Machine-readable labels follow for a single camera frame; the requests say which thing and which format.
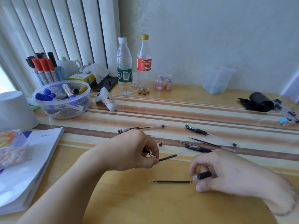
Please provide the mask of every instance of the bowl of markers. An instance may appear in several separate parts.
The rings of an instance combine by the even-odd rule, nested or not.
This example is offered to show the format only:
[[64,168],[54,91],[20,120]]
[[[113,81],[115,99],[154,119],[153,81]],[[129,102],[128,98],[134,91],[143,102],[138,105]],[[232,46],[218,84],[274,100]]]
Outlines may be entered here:
[[88,109],[90,86],[78,80],[57,81],[35,90],[32,98],[50,117],[68,119]]

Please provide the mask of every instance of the red marker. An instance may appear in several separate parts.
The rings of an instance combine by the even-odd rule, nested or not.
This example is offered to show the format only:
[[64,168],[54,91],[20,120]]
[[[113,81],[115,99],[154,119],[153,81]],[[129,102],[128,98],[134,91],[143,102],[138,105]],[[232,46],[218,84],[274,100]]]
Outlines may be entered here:
[[47,61],[47,64],[49,66],[49,69],[50,69],[50,72],[51,72],[51,75],[54,79],[55,82],[59,81],[59,78],[58,78],[58,75],[57,75],[57,72],[55,71],[55,67],[52,63],[52,60],[51,59],[46,59]]
[[41,81],[43,82],[44,85],[47,85],[49,82],[47,81],[46,75],[43,71],[43,67],[39,62],[40,59],[32,58],[31,60],[35,66],[35,69],[37,70],[37,72],[39,74],[39,78],[41,79]]
[[51,72],[50,72],[50,69],[49,69],[49,66],[47,64],[47,61],[45,59],[39,59],[39,62],[41,63],[41,65],[43,67],[43,70],[46,74],[46,77],[47,77],[49,83],[54,82]]

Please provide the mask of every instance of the water bottle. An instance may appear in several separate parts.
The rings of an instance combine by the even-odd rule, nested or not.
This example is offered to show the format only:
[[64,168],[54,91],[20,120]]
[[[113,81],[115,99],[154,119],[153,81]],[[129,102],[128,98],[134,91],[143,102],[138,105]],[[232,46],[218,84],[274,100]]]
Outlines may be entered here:
[[128,40],[126,37],[119,37],[118,43],[116,59],[118,85],[121,94],[130,95],[133,92],[132,56],[127,46]]
[[150,70],[152,69],[152,55],[149,46],[149,36],[142,34],[137,52],[138,93],[146,95],[150,92]]

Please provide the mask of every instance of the yellow bottle cap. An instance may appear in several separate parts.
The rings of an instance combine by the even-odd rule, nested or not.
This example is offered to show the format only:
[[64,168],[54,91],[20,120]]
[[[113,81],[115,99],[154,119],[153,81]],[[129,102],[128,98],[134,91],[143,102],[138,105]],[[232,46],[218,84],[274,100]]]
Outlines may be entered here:
[[148,40],[149,39],[149,35],[141,34],[140,39],[141,40]]

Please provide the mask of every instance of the person's left hand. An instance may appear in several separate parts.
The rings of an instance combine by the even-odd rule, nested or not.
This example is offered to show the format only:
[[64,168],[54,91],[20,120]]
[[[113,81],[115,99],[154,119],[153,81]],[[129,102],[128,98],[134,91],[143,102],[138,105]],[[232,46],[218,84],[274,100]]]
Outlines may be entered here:
[[[155,157],[146,157],[149,150]],[[157,143],[142,130],[132,129],[122,133],[88,152],[92,160],[105,170],[128,170],[133,168],[151,168],[159,163]]]

